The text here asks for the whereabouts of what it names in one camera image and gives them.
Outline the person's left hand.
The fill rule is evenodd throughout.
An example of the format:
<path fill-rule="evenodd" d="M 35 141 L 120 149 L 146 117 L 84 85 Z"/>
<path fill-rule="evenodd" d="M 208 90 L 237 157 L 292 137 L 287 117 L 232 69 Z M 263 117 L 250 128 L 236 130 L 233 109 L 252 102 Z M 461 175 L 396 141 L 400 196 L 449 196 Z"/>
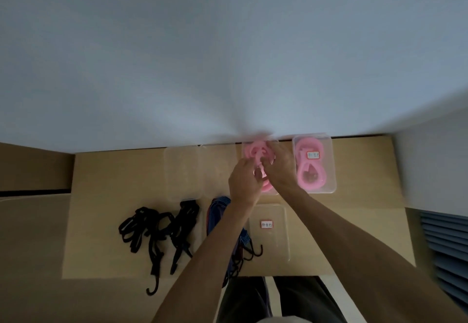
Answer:
<path fill-rule="evenodd" d="M 245 208 L 252 208 L 261 195 L 253 193 L 252 160 L 240 159 L 229 178 L 231 203 Z"/>

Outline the person's right hand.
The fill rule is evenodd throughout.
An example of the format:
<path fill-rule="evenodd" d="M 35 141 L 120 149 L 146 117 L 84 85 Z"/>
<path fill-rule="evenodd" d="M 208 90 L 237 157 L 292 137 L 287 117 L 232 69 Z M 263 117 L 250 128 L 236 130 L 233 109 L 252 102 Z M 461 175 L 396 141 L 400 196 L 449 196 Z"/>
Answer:
<path fill-rule="evenodd" d="M 280 142 L 283 148 L 283 173 L 281 180 L 270 180 L 278 194 L 286 201 L 301 191 L 297 183 L 295 160 L 288 142 Z"/>

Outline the person's right forearm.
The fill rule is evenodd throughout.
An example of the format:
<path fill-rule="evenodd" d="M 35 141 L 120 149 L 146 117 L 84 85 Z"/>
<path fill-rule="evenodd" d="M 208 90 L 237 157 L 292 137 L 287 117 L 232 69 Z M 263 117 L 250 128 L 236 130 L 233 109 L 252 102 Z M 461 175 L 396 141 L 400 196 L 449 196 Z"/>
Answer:
<path fill-rule="evenodd" d="M 468 323 L 468 315 L 389 246 L 313 199 L 276 185 L 367 323 Z"/>

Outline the person's left forearm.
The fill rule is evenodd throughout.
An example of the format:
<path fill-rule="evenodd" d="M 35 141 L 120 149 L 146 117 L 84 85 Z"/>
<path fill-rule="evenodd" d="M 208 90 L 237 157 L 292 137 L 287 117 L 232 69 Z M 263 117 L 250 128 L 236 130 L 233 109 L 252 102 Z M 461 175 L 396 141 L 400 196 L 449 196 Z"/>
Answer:
<path fill-rule="evenodd" d="M 232 200 L 168 291 L 152 323 L 213 323 L 232 252 L 254 205 L 254 200 Z"/>

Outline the clear labelled plastic lid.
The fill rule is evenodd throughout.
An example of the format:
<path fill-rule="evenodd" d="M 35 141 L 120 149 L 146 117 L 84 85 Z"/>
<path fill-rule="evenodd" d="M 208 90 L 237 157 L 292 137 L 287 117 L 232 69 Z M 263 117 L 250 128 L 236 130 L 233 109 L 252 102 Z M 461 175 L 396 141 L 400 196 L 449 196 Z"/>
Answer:
<path fill-rule="evenodd" d="M 277 203 L 256 205 L 246 228 L 254 245 L 256 257 L 263 262 L 290 261 L 287 213 L 283 205 Z"/>

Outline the clear labelled plastic box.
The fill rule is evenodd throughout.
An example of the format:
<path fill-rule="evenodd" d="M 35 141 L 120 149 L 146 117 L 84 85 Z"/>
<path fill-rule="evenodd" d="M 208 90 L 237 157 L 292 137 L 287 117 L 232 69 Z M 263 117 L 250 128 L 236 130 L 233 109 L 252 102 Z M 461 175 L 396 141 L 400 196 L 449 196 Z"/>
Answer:
<path fill-rule="evenodd" d="M 336 191 L 336 170 L 332 139 L 325 133 L 296 135 L 292 139 L 296 176 L 308 194 Z"/>

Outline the clear empty plastic box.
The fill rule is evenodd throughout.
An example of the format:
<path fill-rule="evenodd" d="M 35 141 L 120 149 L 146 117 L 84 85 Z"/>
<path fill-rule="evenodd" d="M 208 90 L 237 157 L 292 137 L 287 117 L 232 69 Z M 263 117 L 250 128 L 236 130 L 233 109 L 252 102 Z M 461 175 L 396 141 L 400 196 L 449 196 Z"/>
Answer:
<path fill-rule="evenodd" d="M 163 162 L 168 201 L 182 202 L 202 197 L 200 146 L 167 147 Z"/>

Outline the person's dark trousers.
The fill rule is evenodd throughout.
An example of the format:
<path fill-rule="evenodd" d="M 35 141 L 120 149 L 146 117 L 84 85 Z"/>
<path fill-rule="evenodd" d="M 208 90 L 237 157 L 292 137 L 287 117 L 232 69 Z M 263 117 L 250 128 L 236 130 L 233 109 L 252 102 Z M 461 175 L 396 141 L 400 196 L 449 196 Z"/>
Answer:
<path fill-rule="evenodd" d="M 274 277 L 282 316 L 273 316 L 264 277 L 231 279 L 216 323 L 347 323 L 318 276 Z"/>

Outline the grey slatted vent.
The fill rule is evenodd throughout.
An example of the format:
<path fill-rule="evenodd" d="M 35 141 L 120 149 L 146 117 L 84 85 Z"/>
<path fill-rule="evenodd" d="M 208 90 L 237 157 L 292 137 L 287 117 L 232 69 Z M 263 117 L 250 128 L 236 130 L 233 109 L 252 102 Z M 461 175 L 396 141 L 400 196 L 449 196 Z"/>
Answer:
<path fill-rule="evenodd" d="M 420 211 L 440 288 L 468 315 L 468 216 Z"/>

